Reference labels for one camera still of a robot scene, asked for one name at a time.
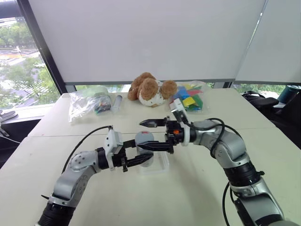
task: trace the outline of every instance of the plush dog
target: plush dog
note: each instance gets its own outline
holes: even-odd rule
[[[137,100],[145,106],[156,107],[177,92],[174,81],[160,82],[149,72],[142,73],[131,84],[127,98]]]

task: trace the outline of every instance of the plastic bag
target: plastic bag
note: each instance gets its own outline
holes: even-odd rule
[[[90,112],[96,114],[109,110],[111,100],[104,86],[96,86],[70,93],[69,122]]]
[[[177,82],[177,93],[171,101],[179,98],[187,111],[202,111],[204,107],[203,94],[211,89],[202,81]]]

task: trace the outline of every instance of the cable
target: cable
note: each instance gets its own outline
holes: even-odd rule
[[[229,188],[229,182],[227,183],[224,193],[222,194],[222,214],[224,215],[226,225],[230,226],[230,224],[228,222],[227,214],[226,214],[226,209],[225,209],[225,199],[226,199],[226,194],[227,194],[228,188]]]
[[[221,133],[219,134],[219,136],[217,137],[215,143],[212,145],[212,147],[211,147],[211,149],[210,149],[210,155],[211,155],[211,157],[212,157],[212,158],[215,158],[215,156],[214,156],[214,149],[215,149],[215,147],[217,146],[218,142],[220,142],[220,140],[221,140],[221,138],[222,138],[222,136],[223,136],[223,134],[224,134],[224,132],[225,132],[225,123],[223,122],[223,120],[218,119],[218,118],[210,118],[210,119],[208,119],[208,120],[216,120],[216,121],[219,121],[219,122],[220,122],[219,125],[222,126]]]
[[[4,136],[0,136],[0,137],[2,137],[2,138],[5,138],[5,139],[7,139],[7,140],[10,140],[10,141],[12,141],[12,142],[18,143],[18,144],[20,144],[20,143],[21,143],[21,142],[18,142],[18,141],[12,140],[12,139],[10,139],[10,138],[8,138],[8,137],[4,137]]]
[[[241,138],[241,135],[235,129],[233,129],[231,126],[225,125],[225,127],[232,130],[237,136],[239,136]]]
[[[95,129],[95,130],[89,132],[87,135],[85,135],[84,138],[82,138],[82,140],[75,146],[75,148],[73,149],[73,151],[70,153],[69,157],[67,158],[67,161],[66,161],[66,163],[65,163],[65,165],[64,165],[64,168],[63,168],[62,173],[65,172],[65,170],[66,170],[66,168],[67,168],[67,165],[68,165],[68,162],[69,162],[70,158],[72,157],[72,155],[74,154],[74,152],[76,151],[76,149],[84,142],[84,140],[85,140],[88,136],[90,136],[92,133],[94,133],[94,132],[96,132],[96,131],[98,131],[98,130],[104,129],[104,128],[109,128],[109,129],[111,129],[112,126],[102,126],[102,127],[99,127],[99,128],[97,128],[97,129]]]
[[[214,156],[214,149],[215,147],[217,146],[218,142],[220,142],[224,132],[225,132],[225,128],[229,128],[230,130],[232,130],[236,135],[238,135],[240,138],[241,138],[241,135],[234,129],[232,128],[231,126],[228,126],[228,125],[225,125],[225,123],[223,122],[223,120],[221,119],[218,119],[218,118],[210,118],[208,120],[216,120],[216,121],[219,121],[220,124],[215,124],[213,126],[210,126],[210,127],[207,127],[207,128],[200,128],[200,127],[196,127],[193,125],[193,122],[191,124],[189,124],[187,121],[183,121],[185,125],[189,126],[190,128],[193,128],[195,130],[200,130],[200,131],[206,131],[206,130],[210,130],[210,129],[213,129],[217,126],[222,126],[222,130],[218,136],[218,138],[216,139],[215,143],[212,145],[211,149],[210,149],[210,155],[212,158],[215,158]]]
[[[233,191],[232,191],[232,188],[230,187],[230,198],[231,198],[231,201],[234,203],[234,199],[233,199]]]

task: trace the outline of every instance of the pink block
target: pink block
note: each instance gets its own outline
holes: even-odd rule
[[[187,90],[187,93],[190,95],[190,96],[194,96],[198,93],[200,93],[201,91],[200,90]]]

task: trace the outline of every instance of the table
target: table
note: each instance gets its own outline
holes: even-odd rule
[[[167,115],[174,119],[168,103],[151,108],[143,106],[138,100],[128,100],[127,93],[119,94],[123,96],[123,100],[118,113],[113,115],[111,111],[107,111],[98,116],[90,114],[74,125],[68,122],[70,96],[63,94],[28,136],[85,135],[104,125],[113,125],[115,130],[122,133],[136,133],[145,129],[145,127],[139,126],[139,122],[145,119],[164,118]],[[234,89],[211,89],[204,93],[203,100],[204,111],[202,113],[190,113],[190,120],[201,121],[216,117],[224,120],[226,124],[235,129],[275,127]],[[152,128],[150,131],[164,132],[165,128]],[[95,134],[106,134],[106,132],[106,130],[101,130]]]
[[[264,176],[285,217],[301,224],[301,153],[277,128],[239,129],[257,170]],[[164,133],[154,133],[163,140]],[[123,134],[124,140],[135,134]],[[60,175],[65,159],[83,136],[27,137],[0,170],[2,225],[34,225]],[[105,135],[92,135],[78,151],[103,145]],[[74,212],[71,226],[225,225],[222,193],[226,176],[202,146],[178,145],[168,156],[166,173],[140,175],[138,167],[123,173],[103,170],[94,175]],[[241,226],[230,198],[231,226]]]

